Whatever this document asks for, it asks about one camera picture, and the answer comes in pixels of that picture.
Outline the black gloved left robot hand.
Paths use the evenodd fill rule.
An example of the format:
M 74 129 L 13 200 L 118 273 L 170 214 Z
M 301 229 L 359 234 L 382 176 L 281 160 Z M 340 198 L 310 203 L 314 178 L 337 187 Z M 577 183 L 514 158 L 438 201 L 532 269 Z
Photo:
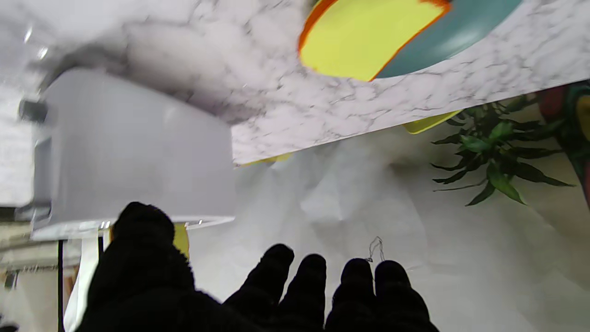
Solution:
M 371 269 L 349 260 L 325 314 L 327 263 L 307 255 L 288 288 L 294 252 L 268 248 L 240 288 L 220 303 L 197 290 L 162 210 L 131 202 L 99 259 L 78 332 L 436 332 L 422 296 L 398 262 Z

